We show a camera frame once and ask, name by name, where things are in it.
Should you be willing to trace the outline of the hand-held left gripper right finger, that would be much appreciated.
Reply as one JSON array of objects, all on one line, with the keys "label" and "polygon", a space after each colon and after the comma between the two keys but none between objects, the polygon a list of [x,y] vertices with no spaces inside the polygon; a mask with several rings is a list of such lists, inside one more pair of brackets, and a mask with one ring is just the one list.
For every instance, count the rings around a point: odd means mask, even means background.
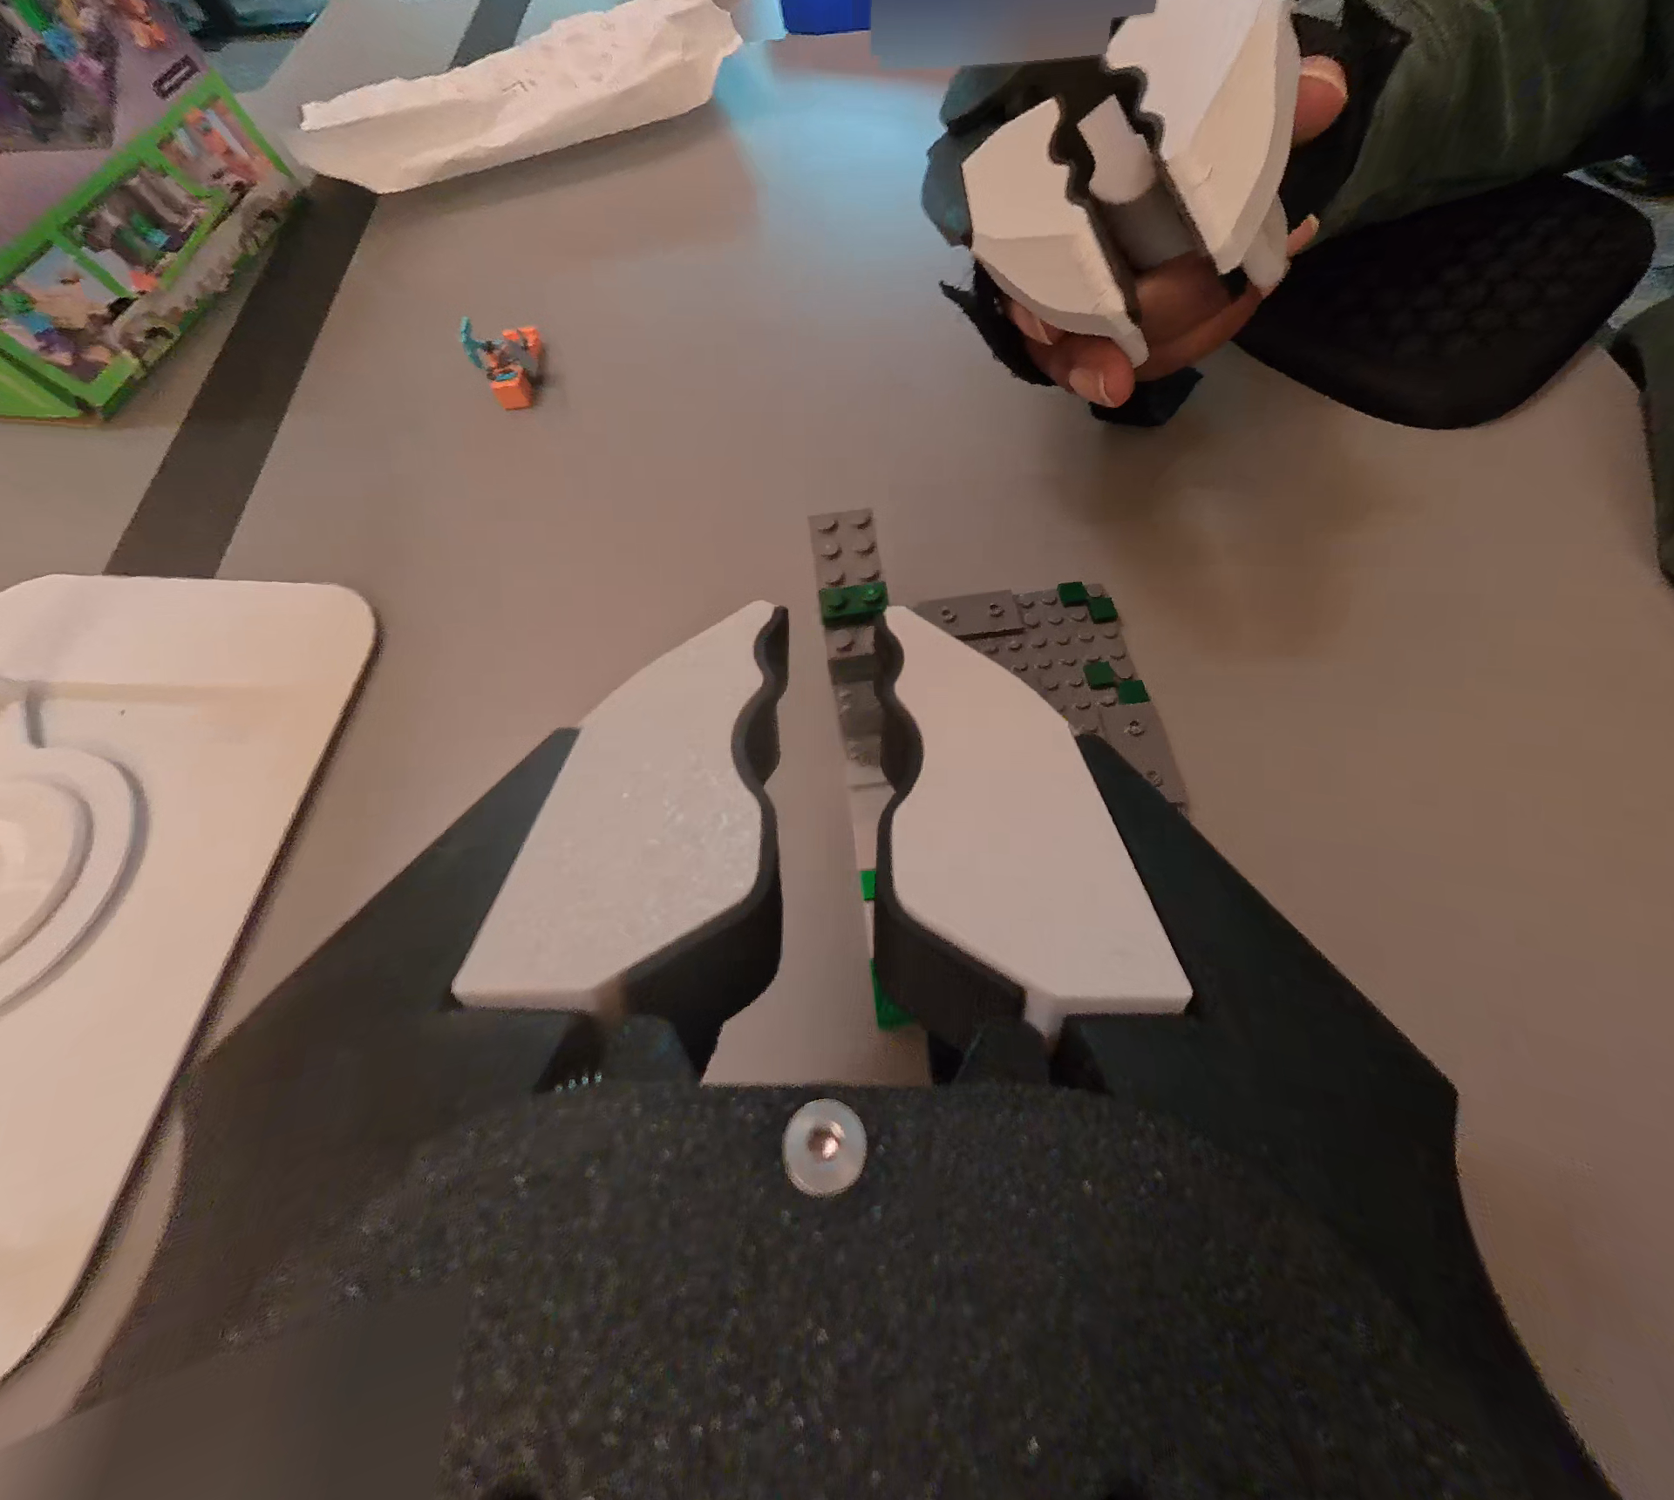
[{"label": "hand-held left gripper right finger", "polygon": [[935,1042],[1183,1013],[1193,985],[1069,727],[906,607],[877,625],[873,964]]}]

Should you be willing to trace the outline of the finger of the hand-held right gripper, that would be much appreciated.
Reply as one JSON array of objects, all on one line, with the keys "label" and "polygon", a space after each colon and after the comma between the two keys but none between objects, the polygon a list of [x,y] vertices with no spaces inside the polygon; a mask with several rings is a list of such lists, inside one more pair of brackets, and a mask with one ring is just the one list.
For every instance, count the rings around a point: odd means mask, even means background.
[{"label": "finger of the hand-held right gripper", "polygon": [[1157,0],[1103,52],[1103,204],[1137,269],[1188,241],[1266,293],[1287,275],[1279,188],[1302,52],[1289,0]]},{"label": "finger of the hand-held right gripper", "polygon": [[962,167],[971,253],[1037,322],[1148,361],[1137,275],[1091,195],[1091,151],[1058,96],[1016,114]]}]

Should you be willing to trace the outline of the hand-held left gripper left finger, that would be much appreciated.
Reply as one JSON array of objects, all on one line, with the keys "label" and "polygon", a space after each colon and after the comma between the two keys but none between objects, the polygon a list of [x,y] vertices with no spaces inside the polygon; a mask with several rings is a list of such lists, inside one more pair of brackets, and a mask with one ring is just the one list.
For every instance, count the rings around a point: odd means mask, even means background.
[{"label": "hand-held left gripper left finger", "polygon": [[669,1023],[706,1070],[785,944],[787,610],[752,601],[584,717],[450,993],[466,1009]]}]

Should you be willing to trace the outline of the grey toy brick baseplate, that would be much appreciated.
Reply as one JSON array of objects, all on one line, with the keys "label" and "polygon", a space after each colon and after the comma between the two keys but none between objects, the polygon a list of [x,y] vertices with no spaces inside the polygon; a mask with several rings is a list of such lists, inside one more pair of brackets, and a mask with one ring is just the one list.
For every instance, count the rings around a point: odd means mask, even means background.
[{"label": "grey toy brick baseplate", "polygon": [[1101,735],[1188,815],[1188,787],[1160,710],[1129,647],[1117,599],[1101,582],[956,592],[912,608],[1030,688],[1078,735]]}]

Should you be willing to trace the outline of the grey green toy brick assembly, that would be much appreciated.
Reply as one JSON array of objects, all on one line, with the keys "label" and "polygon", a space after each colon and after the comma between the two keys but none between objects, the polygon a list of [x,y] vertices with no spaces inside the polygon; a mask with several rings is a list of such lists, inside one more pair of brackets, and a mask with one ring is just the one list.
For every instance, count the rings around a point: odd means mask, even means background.
[{"label": "grey green toy brick assembly", "polygon": [[854,883],[868,944],[873,1013],[880,1029],[910,1028],[910,1013],[883,987],[873,957],[873,895],[877,835],[892,798],[883,766],[885,709],[880,700],[880,617],[890,608],[873,509],[819,512],[809,519],[819,636],[845,759],[847,821]]}]

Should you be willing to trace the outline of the grey desk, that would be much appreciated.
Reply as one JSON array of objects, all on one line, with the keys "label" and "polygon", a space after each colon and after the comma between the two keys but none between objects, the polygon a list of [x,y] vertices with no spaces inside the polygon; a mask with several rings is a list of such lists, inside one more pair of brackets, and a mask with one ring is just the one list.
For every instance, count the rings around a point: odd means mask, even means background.
[{"label": "grey desk", "polygon": [[[216,1004],[216,1053],[470,803],[618,680],[790,608],[785,961],[713,1084],[903,1085],[873,1023],[806,515],[875,507],[890,590],[1091,577],[1191,817],[1443,1070],[1478,1241],[1623,1496],[1670,1496],[1670,587],[1634,386],[1589,352],[1475,430],[1375,423],[1223,352],[1160,430],[1012,382],[939,284],[943,81],[751,43],[719,99],[575,172],[505,410],[459,382],[378,477],[267,498],[220,566],[359,590],[382,646]],[[6,430],[6,582],[101,572],[234,320],[106,430]]]}]

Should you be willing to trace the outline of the person's right hand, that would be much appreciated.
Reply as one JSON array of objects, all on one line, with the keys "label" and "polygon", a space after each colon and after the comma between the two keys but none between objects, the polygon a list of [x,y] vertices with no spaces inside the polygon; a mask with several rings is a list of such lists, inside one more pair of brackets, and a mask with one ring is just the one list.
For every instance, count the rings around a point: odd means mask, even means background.
[{"label": "person's right hand", "polygon": [[[1302,75],[1289,168],[1281,182],[1295,215],[1285,253],[1300,255],[1320,233],[1361,154],[1372,115],[1410,34],[1369,0],[1343,0],[1333,19],[1311,8],[1292,16]],[[1137,277],[1144,362],[1112,338],[1052,325],[1004,297],[984,269],[971,284],[943,284],[988,353],[1027,383],[1057,386],[1118,423],[1164,423],[1177,405],[1164,382],[1196,368],[1233,340],[1265,301],[1249,277],[1219,275],[1199,255],[1182,255]]]}]

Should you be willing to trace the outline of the large crumpled white paper bag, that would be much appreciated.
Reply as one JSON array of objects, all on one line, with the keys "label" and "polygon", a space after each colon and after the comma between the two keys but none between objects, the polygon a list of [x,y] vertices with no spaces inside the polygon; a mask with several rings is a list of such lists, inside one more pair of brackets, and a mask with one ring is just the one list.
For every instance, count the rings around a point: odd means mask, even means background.
[{"label": "large crumpled white paper bag", "polygon": [[292,146],[316,174],[412,191],[682,118],[741,45],[713,0],[628,0],[466,67],[309,102]]}]

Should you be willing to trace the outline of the white booklet stand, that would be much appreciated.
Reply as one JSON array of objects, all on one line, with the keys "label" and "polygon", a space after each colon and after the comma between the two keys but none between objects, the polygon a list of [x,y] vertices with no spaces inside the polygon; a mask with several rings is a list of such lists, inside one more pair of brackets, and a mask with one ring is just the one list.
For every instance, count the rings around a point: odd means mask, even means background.
[{"label": "white booklet stand", "polygon": [[85,1277],[375,636],[340,585],[6,590],[6,1372]]}]

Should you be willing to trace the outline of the orange toy brick minifigure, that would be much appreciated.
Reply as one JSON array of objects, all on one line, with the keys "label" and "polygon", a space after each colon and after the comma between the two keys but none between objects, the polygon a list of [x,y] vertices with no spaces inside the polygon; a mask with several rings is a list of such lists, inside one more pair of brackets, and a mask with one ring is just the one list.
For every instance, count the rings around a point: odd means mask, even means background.
[{"label": "orange toy brick minifigure", "polygon": [[537,325],[503,329],[481,338],[470,317],[459,323],[459,340],[469,361],[489,380],[491,396],[505,410],[532,406],[536,386],[545,372],[545,338]]}]

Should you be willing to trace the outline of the green toy brick set box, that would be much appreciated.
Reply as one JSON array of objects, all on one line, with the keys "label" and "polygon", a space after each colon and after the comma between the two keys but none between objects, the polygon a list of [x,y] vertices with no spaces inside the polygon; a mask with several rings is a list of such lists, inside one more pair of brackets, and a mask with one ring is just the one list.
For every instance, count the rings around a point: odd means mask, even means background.
[{"label": "green toy brick set box", "polygon": [[301,182],[165,0],[2,0],[2,416],[109,419]]}]

